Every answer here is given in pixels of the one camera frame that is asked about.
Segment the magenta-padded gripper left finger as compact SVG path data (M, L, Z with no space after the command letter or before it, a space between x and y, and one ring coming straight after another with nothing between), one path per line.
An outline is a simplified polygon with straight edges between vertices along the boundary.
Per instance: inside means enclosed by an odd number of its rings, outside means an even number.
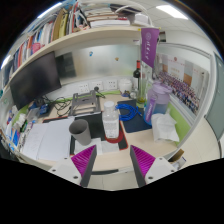
M49 172L81 187L87 187L96 156L97 148L93 145L72 157L63 158Z

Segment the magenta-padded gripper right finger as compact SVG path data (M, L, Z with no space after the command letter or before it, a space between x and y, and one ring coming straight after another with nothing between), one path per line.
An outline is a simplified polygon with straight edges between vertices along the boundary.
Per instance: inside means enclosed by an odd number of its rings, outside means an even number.
M139 187L177 171L164 157L154 157L134 145L130 146L130 157Z

